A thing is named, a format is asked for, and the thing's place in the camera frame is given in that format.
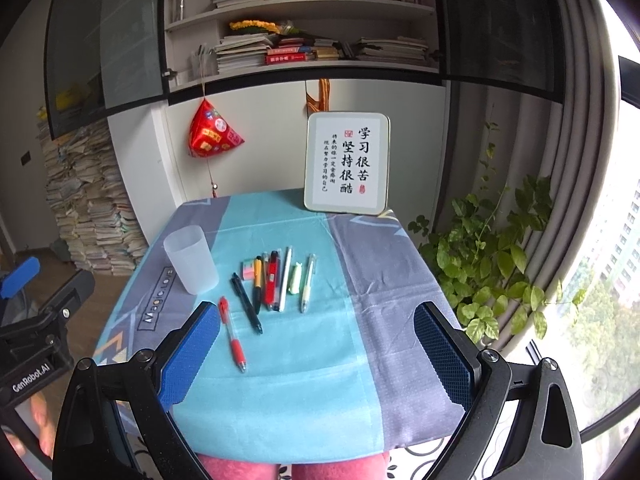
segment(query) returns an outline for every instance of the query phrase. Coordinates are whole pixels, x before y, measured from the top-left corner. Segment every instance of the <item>light green pen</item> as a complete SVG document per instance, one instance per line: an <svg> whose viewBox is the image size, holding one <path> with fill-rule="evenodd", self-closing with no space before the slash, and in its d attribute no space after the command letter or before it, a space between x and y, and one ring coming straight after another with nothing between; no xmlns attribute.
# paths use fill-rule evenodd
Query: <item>light green pen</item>
<svg viewBox="0 0 640 480"><path fill-rule="evenodd" d="M305 288L302 290L302 303L300 304L300 312L302 314L306 311L306 306L309 303L309 296L311 295L311 277L316 272L316 255L309 256L309 264L306 268Z"/></svg>

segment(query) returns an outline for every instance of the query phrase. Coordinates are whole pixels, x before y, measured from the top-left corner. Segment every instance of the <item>glass cabinet door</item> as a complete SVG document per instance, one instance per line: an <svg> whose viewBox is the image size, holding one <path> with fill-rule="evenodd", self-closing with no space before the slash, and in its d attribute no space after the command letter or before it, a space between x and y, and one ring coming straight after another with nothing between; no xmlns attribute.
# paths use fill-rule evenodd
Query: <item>glass cabinet door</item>
<svg viewBox="0 0 640 480"><path fill-rule="evenodd" d="M158 0L52 0L45 64L53 137L160 100Z"/></svg>
<svg viewBox="0 0 640 480"><path fill-rule="evenodd" d="M443 0L452 79L557 94L564 52L556 0Z"/></svg>

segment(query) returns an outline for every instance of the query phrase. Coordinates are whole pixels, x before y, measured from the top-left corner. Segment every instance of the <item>eraser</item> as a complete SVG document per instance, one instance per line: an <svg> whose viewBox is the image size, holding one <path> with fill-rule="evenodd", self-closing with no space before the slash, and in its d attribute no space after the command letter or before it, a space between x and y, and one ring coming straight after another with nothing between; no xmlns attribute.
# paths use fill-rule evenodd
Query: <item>eraser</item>
<svg viewBox="0 0 640 480"><path fill-rule="evenodd" d="M302 279L302 264L295 263L293 265L293 273L289 282L289 292L291 294L300 293L300 280Z"/></svg>
<svg viewBox="0 0 640 480"><path fill-rule="evenodd" d="M254 260L245 260L242 262L242 279L252 280L254 278Z"/></svg>

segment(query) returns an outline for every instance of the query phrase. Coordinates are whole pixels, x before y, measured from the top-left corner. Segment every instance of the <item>red hanging ornament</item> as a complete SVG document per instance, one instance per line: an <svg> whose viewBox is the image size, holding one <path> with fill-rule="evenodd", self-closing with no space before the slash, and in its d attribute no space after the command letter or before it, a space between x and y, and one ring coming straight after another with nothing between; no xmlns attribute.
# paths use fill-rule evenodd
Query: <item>red hanging ornament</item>
<svg viewBox="0 0 640 480"><path fill-rule="evenodd" d="M228 125L213 105L203 99L189 128L191 156L206 157L228 152L244 139Z"/></svg>

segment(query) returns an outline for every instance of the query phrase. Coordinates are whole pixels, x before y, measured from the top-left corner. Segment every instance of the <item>yellow flowers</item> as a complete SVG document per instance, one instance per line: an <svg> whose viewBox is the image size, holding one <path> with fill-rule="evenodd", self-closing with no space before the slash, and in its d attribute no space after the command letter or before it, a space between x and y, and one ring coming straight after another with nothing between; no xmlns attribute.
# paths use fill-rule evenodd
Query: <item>yellow flowers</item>
<svg viewBox="0 0 640 480"><path fill-rule="evenodd" d="M280 29L275 23L271 22L261 22L260 20L242 20L242 22L233 22L229 23L229 27L231 30L240 30L241 28L247 27L260 27L269 32L273 32L274 34L279 34Z"/></svg>

